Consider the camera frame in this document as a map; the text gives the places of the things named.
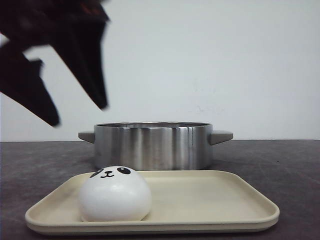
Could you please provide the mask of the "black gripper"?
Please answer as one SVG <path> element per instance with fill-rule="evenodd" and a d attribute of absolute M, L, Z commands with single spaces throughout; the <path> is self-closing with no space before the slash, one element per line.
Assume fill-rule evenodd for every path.
<path fill-rule="evenodd" d="M 2 0 L 0 32 L 9 42 L 51 46 L 99 109 L 108 106 L 101 40 L 109 20 L 100 0 Z M 0 92 L 50 126 L 60 117 L 40 73 L 43 61 L 0 50 Z"/>

